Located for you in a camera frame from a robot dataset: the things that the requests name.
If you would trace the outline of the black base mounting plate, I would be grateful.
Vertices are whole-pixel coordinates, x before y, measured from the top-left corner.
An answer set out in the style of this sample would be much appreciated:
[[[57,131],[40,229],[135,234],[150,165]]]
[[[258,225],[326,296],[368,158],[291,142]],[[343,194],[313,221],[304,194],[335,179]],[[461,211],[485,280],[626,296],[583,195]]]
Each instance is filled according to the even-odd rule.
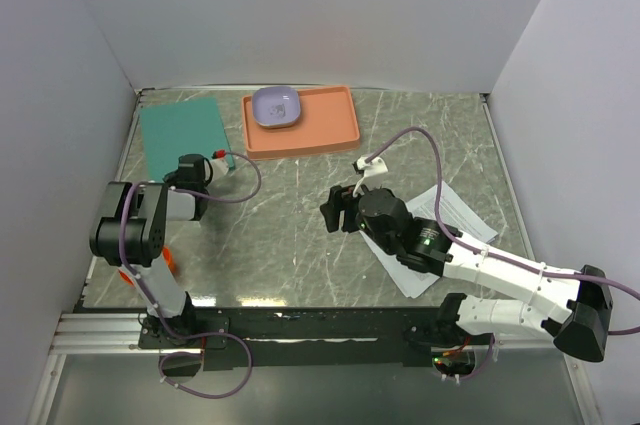
[[[486,345],[489,334],[471,335],[453,312],[436,307],[199,308],[197,330],[174,338],[143,322],[138,346],[167,354],[195,352],[207,371],[252,364],[320,366],[400,364],[428,367],[435,349]]]

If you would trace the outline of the lavender square bowl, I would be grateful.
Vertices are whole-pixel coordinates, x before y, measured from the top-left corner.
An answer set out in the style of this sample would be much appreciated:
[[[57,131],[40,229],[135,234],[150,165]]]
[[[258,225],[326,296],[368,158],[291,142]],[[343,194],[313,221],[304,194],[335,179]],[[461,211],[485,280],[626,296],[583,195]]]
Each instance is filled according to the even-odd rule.
[[[251,109],[256,123],[267,129],[290,127],[301,118],[298,91],[284,85],[257,90],[251,97]]]

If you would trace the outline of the aluminium frame rail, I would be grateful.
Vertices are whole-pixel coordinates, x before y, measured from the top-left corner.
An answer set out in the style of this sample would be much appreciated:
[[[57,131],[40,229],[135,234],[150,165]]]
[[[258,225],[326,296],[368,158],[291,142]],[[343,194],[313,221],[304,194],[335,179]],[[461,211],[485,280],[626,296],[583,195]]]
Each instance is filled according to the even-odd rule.
[[[137,313],[62,314],[51,355],[129,354],[140,351]]]

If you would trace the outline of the orange plastic cup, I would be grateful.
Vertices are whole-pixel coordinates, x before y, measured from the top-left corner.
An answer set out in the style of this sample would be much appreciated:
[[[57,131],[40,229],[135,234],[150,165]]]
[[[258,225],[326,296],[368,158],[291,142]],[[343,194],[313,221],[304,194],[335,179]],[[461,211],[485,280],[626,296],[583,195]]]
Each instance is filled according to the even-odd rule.
[[[176,266],[175,261],[173,259],[173,255],[171,254],[171,251],[167,246],[163,247],[162,257],[165,260],[166,265],[167,265],[169,271],[171,272],[171,274],[173,276],[175,276],[176,273],[177,273],[177,266]],[[119,276],[121,277],[121,279],[124,282],[126,282],[130,286],[134,286],[132,280],[123,271],[119,270],[118,273],[119,273]]]

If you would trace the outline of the teal green file folder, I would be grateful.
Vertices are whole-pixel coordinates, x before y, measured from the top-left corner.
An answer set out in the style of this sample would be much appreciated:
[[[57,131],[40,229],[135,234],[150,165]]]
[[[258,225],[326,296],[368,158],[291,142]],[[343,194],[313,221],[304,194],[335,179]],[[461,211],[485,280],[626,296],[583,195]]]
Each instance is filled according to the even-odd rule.
[[[148,174],[154,181],[175,170],[182,155],[210,157],[215,151],[231,150],[214,98],[145,107],[139,123]]]

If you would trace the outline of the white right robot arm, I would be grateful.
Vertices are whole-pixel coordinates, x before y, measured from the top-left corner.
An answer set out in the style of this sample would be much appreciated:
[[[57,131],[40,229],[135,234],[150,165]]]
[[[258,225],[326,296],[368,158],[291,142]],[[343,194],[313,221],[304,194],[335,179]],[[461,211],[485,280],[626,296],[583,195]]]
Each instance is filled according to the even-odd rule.
[[[603,361],[613,308],[603,270],[560,269],[505,253],[412,214],[386,188],[354,194],[350,187],[334,186],[320,212],[328,232],[362,232],[412,271],[500,293],[498,299],[447,296],[437,319],[444,341],[485,334],[531,337],[576,359]]]

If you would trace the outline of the salmon pink tray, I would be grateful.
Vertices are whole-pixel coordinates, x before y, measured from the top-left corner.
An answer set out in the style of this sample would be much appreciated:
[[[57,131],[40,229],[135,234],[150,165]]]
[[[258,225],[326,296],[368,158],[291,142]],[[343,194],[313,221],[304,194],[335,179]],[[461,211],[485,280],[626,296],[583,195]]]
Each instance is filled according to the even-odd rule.
[[[252,112],[252,97],[241,99],[247,154],[254,160],[275,160],[355,150],[361,134],[351,90],[331,86],[298,91],[301,115],[288,127],[266,128]]]

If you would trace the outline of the white printed paper sheets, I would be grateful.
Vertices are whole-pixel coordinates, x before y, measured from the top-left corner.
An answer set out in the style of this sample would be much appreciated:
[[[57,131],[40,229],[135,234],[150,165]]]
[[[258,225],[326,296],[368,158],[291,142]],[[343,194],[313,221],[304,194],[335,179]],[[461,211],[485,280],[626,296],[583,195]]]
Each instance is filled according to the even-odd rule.
[[[409,200],[406,203],[408,211],[414,216],[434,219],[436,189],[437,186],[434,185]],[[487,225],[446,182],[442,186],[439,210],[445,224],[454,226],[483,243],[491,243],[498,236],[498,232]],[[438,279],[433,274],[410,270],[395,257],[386,254],[364,232],[360,232],[360,235],[405,297],[417,299]]]

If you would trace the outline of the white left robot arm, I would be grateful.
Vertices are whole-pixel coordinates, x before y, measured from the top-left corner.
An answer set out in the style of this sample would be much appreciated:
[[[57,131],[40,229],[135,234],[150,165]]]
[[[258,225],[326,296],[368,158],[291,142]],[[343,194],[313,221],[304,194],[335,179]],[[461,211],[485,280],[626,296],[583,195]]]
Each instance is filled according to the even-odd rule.
[[[162,328],[164,337],[177,347],[196,339],[198,322],[188,292],[178,285],[163,255],[166,223],[201,220],[212,179],[210,161],[188,154],[160,183],[136,186],[111,181],[90,232],[92,254],[133,283],[146,304],[148,327]]]

